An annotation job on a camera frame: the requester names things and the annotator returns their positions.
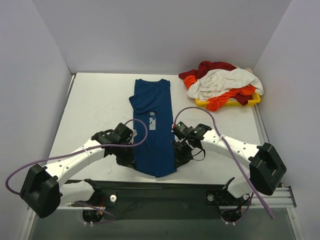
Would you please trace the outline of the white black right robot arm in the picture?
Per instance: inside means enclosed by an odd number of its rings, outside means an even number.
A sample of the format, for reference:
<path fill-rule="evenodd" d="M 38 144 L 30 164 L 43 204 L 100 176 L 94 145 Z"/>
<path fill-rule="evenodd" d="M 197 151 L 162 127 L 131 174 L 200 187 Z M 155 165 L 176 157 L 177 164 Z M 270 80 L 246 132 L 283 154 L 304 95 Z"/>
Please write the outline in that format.
<path fill-rule="evenodd" d="M 267 142 L 263 145 L 242 142 L 204 124 L 193 128 L 179 122 L 173 126 L 173 133 L 193 148 L 215 152 L 230 159 L 236 157 L 238 164 L 249 170 L 245 176 L 230 180 L 222 190 L 222 200 L 227 204 L 252 193 L 252 188 L 263 195 L 273 195 L 287 171 L 275 147 Z"/>

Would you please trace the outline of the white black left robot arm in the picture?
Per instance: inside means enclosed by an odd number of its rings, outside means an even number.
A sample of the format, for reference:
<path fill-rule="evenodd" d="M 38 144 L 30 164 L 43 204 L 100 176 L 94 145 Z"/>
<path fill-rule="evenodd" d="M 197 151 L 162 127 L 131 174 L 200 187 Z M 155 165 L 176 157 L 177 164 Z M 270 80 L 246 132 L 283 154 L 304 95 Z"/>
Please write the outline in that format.
<path fill-rule="evenodd" d="M 84 201 L 95 206 L 101 193 L 89 181 L 68 183 L 78 172 L 109 155 L 121 160 L 131 160 L 133 148 L 129 145 L 133 131 L 123 124 L 115 130 L 95 133 L 81 147 L 56 157 L 55 162 L 30 167 L 19 196 L 40 218 L 51 215 L 60 205 Z"/>

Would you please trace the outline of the blue Mickey Mouse t-shirt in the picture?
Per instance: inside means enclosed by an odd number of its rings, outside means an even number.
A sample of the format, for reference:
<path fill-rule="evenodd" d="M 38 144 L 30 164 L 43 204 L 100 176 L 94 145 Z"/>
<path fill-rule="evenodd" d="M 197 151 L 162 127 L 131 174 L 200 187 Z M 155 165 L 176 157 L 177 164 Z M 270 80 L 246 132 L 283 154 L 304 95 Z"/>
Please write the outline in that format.
<path fill-rule="evenodd" d="M 148 128 L 146 140 L 133 148 L 135 169 L 156 178 L 176 172 L 171 83 L 165 79 L 155 82 L 137 79 L 129 102 L 133 118 Z"/>

